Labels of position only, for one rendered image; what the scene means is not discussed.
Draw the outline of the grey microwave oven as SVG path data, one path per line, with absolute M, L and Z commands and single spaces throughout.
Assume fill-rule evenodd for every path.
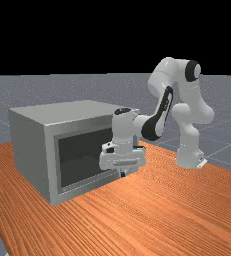
M 118 108 L 83 100 L 9 109 L 17 170 L 52 205 L 123 177 L 99 166 Z

